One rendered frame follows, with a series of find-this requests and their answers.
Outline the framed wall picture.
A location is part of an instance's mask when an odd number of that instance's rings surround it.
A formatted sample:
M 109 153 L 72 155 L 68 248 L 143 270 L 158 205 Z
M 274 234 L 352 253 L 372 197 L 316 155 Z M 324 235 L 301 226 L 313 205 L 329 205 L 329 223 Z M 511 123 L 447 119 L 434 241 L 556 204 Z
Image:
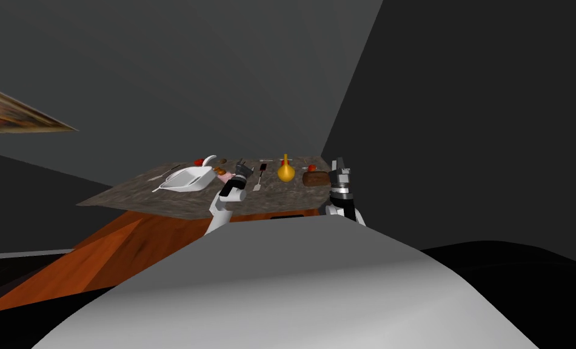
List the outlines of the framed wall picture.
M 56 133 L 75 130 L 0 92 L 0 133 Z

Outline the silver knife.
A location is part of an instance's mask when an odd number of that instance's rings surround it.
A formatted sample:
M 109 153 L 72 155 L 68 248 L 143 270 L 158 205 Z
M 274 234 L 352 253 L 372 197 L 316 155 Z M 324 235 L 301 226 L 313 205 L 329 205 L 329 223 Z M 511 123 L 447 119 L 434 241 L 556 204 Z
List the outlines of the silver knife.
M 157 179 L 159 179 L 159 178 L 162 178 L 162 177 L 165 176 L 167 173 L 169 173 L 170 171 L 175 170 L 175 169 L 178 168 L 179 166 L 180 166 L 180 165 L 177 165 L 177 166 L 175 166 L 175 167 L 172 167 L 172 168 L 170 168 L 169 170 L 165 171 L 164 173 L 148 179 L 148 181 L 154 181 L 154 180 L 157 180 Z

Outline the black and silver spatula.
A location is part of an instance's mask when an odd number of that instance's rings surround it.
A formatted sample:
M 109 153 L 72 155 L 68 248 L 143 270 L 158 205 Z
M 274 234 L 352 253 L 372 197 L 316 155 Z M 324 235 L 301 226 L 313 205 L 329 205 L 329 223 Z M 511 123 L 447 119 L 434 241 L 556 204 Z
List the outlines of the black and silver spatula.
M 258 176 L 258 180 L 257 183 L 255 184 L 255 186 L 253 187 L 253 191 L 259 191 L 261 189 L 261 178 L 267 168 L 267 163 L 263 162 L 260 167 L 259 167 L 259 176 Z

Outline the orange wooden counter cabinet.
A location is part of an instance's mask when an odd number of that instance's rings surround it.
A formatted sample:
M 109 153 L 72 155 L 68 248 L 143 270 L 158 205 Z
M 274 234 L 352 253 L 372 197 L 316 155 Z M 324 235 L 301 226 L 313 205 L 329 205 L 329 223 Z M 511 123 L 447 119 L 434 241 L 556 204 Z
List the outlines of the orange wooden counter cabinet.
M 4 293 L 0 311 L 116 286 L 201 238 L 210 222 L 127 211 Z

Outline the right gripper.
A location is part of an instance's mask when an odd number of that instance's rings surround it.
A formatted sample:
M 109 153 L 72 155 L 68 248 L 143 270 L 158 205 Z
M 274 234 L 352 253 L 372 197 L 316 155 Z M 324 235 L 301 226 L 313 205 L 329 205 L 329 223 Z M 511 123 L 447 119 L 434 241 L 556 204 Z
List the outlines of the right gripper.
M 329 178 L 332 191 L 349 191 L 350 190 L 350 169 L 345 168 L 343 158 L 332 161 L 332 171 L 329 172 Z

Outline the yellow vase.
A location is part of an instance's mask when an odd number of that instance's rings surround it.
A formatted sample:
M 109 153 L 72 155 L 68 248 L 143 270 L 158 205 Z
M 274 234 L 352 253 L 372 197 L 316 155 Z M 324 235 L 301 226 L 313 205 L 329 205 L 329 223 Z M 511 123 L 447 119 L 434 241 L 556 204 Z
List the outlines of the yellow vase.
M 290 164 L 288 154 L 285 153 L 283 155 L 283 159 L 280 162 L 280 167 L 277 171 L 277 176 L 279 180 L 281 180 L 282 182 L 290 182 L 294 179 L 295 173 L 296 173 L 295 169 Z

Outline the white baking dish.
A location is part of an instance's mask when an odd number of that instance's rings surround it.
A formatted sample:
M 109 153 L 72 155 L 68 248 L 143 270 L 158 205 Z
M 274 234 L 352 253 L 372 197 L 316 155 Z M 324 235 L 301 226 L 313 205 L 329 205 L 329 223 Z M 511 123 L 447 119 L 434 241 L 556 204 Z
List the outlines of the white baking dish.
M 205 189 L 216 177 L 210 166 L 187 167 L 168 176 L 157 188 L 175 192 L 193 192 Z

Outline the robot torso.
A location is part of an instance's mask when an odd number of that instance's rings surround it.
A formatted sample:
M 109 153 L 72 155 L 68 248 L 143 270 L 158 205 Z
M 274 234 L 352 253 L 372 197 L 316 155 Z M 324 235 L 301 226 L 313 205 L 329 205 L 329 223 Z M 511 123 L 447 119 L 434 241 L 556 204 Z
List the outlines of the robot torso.
M 455 272 L 341 216 L 230 223 L 34 349 L 538 349 Z

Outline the brown bread loaf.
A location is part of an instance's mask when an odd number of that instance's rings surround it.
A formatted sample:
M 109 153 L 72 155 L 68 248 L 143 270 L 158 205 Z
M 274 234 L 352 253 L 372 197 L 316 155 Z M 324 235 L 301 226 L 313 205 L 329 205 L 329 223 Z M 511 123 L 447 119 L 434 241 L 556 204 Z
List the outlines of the brown bread loaf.
M 330 185 L 330 177 L 325 171 L 306 171 L 303 173 L 302 182 L 306 187 L 320 187 Z

